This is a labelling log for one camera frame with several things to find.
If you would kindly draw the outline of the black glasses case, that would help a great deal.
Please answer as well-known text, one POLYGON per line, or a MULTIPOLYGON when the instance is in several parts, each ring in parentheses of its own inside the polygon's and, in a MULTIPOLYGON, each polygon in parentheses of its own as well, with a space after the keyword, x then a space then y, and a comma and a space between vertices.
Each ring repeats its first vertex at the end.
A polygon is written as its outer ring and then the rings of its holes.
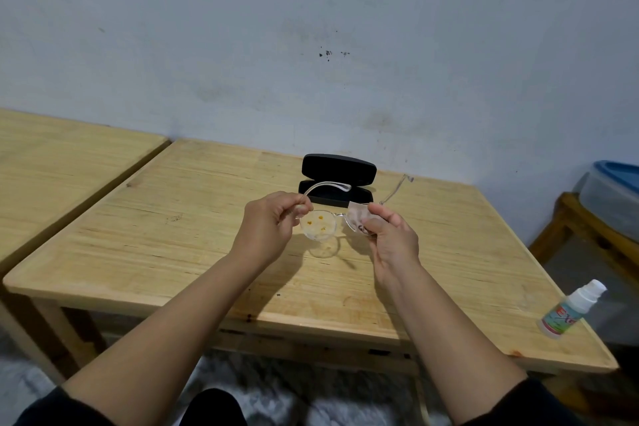
POLYGON ((373 201, 368 187, 374 182, 377 167, 370 162, 343 155, 307 154, 301 172, 307 179, 299 182, 298 192, 314 204, 346 209, 350 202, 373 201))

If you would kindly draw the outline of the clear storage box blue lid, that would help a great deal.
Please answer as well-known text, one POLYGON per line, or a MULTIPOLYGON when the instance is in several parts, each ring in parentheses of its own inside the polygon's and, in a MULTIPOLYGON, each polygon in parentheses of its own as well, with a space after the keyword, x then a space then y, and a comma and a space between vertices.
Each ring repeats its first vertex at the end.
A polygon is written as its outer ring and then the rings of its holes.
POLYGON ((639 243, 639 165, 610 160, 594 162, 578 199, 610 228, 639 243))

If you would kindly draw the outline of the light wooden table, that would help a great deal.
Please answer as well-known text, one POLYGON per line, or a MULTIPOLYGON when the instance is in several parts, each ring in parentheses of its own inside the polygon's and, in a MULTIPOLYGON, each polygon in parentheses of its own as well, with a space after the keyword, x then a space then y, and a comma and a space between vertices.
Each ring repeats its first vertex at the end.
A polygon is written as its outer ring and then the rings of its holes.
MULTIPOLYGON (((229 254, 248 202, 295 193, 300 162, 181 139, 21 261, 4 285, 33 299, 62 340, 72 332, 54 315, 61 306, 147 319, 229 254)), ((560 340, 539 331, 560 289, 477 188, 398 181, 394 173, 376 177, 372 203, 405 219, 419 238, 422 267, 525 373, 618 368, 588 325, 560 340)), ((328 240, 328 251, 312 252, 295 226, 201 356, 215 345, 344 370, 416 371, 419 353, 376 280, 369 236, 338 224, 328 240)))
POLYGON ((59 339, 3 278, 171 144, 157 134, 0 109, 0 328, 54 383, 106 346, 85 312, 55 309, 59 339))

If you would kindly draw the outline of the person's left hand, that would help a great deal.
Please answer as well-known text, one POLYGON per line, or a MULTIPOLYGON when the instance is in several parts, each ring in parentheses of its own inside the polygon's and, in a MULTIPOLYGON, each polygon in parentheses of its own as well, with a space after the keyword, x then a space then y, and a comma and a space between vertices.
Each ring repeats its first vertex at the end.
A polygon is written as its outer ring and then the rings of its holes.
POLYGON ((299 222, 281 222, 292 206, 312 206, 308 196, 276 191, 246 204, 242 224, 229 255, 238 262, 265 269, 275 262, 292 238, 299 222))

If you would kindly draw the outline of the low wooden bench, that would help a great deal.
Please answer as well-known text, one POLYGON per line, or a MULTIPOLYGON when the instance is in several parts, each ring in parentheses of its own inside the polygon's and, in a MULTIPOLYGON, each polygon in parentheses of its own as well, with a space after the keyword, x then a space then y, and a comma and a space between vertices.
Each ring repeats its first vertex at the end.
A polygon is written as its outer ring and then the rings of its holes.
POLYGON ((622 281, 639 293, 639 241, 615 231, 579 202, 579 194, 563 192, 555 202, 550 222, 529 246, 545 266, 573 237, 602 259, 622 281))

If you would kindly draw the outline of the person's left forearm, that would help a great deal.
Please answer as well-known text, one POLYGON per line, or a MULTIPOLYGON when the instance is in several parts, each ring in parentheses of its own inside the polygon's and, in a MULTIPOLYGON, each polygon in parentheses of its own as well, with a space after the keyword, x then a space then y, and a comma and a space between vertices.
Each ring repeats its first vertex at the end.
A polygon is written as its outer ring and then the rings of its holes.
POLYGON ((211 335, 278 255, 231 252, 62 388, 115 426, 160 426, 211 335))

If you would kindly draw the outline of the person's right hand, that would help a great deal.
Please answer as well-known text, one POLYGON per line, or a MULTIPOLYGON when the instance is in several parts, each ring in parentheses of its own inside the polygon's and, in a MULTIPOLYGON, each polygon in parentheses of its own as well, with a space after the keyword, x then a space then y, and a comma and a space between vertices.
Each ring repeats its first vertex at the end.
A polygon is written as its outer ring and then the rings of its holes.
POLYGON ((369 245, 376 280, 388 291, 398 289, 405 277, 422 267, 417 234, 402 216, 401 227, 384 219, 364 220, 363 225, 373 233, 369 245))

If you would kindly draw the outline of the grey fluffy rug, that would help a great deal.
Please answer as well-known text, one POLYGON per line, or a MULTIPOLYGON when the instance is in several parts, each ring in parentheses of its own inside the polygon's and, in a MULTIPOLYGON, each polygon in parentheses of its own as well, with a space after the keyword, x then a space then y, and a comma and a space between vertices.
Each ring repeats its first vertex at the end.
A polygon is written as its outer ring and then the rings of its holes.
MULTIPOLYGON (((432 426, 452 426, 434 387, 421 373, 432 426)), ((53 382, 0 329, 0 426, 54 389, 53 382)), ((169 412, 178 426, 188 404, 211 388, 230 393, 251 426, 420 426, 413 381, 403 375, 345 372, 302 363, 211 350, 169 412)))

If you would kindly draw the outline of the small white wiping cloth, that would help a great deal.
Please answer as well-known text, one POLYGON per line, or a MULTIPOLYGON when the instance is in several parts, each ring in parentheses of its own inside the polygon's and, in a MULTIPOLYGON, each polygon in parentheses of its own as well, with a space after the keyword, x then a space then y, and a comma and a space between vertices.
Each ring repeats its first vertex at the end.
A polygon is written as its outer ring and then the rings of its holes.
POLYGON ((360 204, 356 202, 349 202, 347 211, 344 215, 344 220, 349 228, 354 232, 358 232, 364 236, 371 236, 371 233, 364 225, 364 220, 382 220, 382 218, 376 214, 372 214, 369 211, 368 204, 360 204))

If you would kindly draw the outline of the clear frame glasses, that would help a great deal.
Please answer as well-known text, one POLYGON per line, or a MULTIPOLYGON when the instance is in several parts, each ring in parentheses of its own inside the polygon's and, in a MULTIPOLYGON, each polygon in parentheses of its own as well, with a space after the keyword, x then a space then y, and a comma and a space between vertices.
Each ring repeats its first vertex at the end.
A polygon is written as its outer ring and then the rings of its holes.
MULTIPOLYGON (((348 203, 351 201, 360 204, 369 204, 371 202, 371 198, 362 195, 362 192, 365 191, 364 188, 356 188, 351 184, 343 182, 326 180, 315 182, 312 180, 306 180, 300 183, 300 190, 303 191, 303 195, 308 196, 309 199, 316 204, 344 207, 346 211, 348 203), (344 196, 312 196, 311 194, 319 188, 337 189, 337 193, 344 193, 344 196)), ((303 218, 300 218, 300 228, 304 235, 309 239, 312 239, 313 241, 324 241, 336 235, 339 219, 342 219, 346 224, 344 220, 346 211, 311 211, 303 218)))

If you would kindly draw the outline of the person's black left sleeve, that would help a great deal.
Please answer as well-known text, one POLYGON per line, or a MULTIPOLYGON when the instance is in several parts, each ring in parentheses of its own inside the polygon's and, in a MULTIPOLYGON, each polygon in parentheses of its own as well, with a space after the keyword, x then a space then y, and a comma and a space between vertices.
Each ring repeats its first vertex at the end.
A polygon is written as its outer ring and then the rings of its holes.
POLYGON ((62 388, 28 406, 13 426, 116 426, 94 407, 69 396, 62 388))

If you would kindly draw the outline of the person's black sleeve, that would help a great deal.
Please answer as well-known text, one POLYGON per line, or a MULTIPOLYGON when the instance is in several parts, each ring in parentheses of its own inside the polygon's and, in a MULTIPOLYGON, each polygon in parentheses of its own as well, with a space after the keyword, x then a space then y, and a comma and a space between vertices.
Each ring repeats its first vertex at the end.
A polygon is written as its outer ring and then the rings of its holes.
POLYGON ((540 381, 528 378, 489 412, 459 426, 587 426, 540 381))
POLYGON ((13 426, 116 426, 94 407, 69 396, 62 388, 28 406, 13 426))

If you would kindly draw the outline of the person's black trouser leg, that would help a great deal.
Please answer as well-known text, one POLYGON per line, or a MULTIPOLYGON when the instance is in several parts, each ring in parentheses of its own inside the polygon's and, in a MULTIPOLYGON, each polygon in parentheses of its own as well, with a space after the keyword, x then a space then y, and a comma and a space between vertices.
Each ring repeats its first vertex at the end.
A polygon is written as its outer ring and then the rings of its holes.
POLYGON ((194 397, 178 426, 248 426, 242 409, 230 393, 218 388, 203 390, 194 397))

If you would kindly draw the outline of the small white spray bottle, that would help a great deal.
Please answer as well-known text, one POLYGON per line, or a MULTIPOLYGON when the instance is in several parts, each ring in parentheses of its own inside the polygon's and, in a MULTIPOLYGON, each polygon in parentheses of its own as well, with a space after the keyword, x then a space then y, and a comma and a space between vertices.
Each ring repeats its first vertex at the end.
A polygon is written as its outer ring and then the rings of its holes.
POLYGON ((539 319, 537 322, 539 331, 550 338, 559 339, 587 315, 607 290, 607 287, 599 280, 591 280, 565 296, 539 319))

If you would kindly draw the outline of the person's black right sleeve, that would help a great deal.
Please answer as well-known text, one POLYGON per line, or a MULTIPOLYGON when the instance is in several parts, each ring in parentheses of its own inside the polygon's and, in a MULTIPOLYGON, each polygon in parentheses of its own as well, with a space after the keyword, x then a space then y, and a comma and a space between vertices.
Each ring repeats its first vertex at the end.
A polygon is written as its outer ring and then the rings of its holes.
POLYGON ((489 412, 459 426, 587 426, 540 381, 528 378, 489 412))

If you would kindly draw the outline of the person's right forearm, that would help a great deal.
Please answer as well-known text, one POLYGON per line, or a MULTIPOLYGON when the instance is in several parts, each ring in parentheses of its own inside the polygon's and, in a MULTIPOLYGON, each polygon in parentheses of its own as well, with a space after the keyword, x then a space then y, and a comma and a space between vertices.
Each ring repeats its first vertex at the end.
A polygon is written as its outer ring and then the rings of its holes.
POLYGON ((383 276, 381 282, 455 426, 489 413, 528 377, 419 261, 386 264, 383 276))

